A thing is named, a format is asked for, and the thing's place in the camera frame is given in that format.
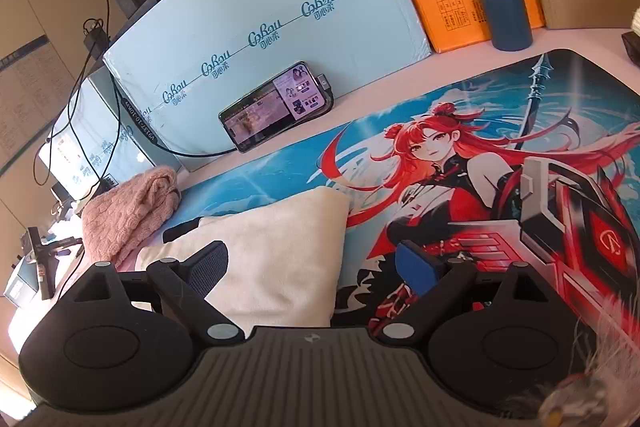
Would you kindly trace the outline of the white garment with black cuffs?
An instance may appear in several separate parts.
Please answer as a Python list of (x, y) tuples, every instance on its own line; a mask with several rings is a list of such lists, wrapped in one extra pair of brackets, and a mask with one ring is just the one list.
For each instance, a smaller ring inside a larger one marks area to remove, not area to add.
[(164, 245), (141, 249), (136, 268), (188, 259), (213, 241), (227, 268), (204, 299), (250, 335), (256, 326), (326, 327), (334, 313), (349, 198), (317, 187), (236, 215), (203, 218)]

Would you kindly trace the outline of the pink knitted sweater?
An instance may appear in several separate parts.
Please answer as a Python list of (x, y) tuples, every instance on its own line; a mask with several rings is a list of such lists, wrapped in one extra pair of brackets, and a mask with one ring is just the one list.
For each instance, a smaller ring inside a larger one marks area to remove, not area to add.
[(180, 202), (177, 173), (168, 166), (146, 170), (91, 199), (81, 215), (89, 262), (119, 267), (160, 229)]

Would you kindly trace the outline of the black tripod stand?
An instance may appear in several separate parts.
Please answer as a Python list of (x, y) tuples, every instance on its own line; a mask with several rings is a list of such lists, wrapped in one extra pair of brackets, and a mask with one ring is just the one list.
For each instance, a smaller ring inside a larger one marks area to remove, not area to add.
[(79, 237), (69, 237), (43, 244), (37, 227), (29, 227), (21, 236), (23, 259), (27, 263), (35, 263), (40, 295), (49, 300), (55, 293), (55, 273), (58, 267), (58, 255), (66, 256), (70, 247), (81, 245)]

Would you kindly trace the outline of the anime printed desk mat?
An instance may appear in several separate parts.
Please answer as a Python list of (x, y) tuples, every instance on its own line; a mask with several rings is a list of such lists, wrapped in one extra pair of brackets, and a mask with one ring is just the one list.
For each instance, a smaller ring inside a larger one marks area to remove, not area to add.
[(186, 192), (203, 218), (317, 187), (349, 198), (331, 327), (372, 334), (416, 297), (396, 248), (486, 273), (531, 265), (577, 320), (639, 334), (639, 97), (570, 50), (484, 72), (285, 147)]

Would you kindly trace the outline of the smartphone with lit screen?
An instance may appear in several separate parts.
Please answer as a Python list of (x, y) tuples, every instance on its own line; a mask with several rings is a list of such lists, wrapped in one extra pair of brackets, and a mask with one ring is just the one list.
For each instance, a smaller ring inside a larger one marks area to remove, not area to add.
[(292, 128), (326, 115), (334, 95), (325, 75), (299, 61), (223, 109), (218, 119), (235, 148), (246, 153)]

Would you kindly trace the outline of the light blue tissue carton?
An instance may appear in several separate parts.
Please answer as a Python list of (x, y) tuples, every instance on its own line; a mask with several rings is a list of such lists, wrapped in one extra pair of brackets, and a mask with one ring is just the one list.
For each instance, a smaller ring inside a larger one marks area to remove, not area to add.
[(232, 145), (220, 112), (294, 64), (342, 96), (430, 52), (411, 0), (162, 0), (104, 62), (160, 141), (196, 170)]

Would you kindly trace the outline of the cream knitted sweater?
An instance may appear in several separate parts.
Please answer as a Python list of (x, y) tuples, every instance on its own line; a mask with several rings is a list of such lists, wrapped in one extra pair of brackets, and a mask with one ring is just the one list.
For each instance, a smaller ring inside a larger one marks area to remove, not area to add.
[(630, 29), (636, 36), (640, 37), (640, 8), (636, 9), (636, 12), (634, 12)]

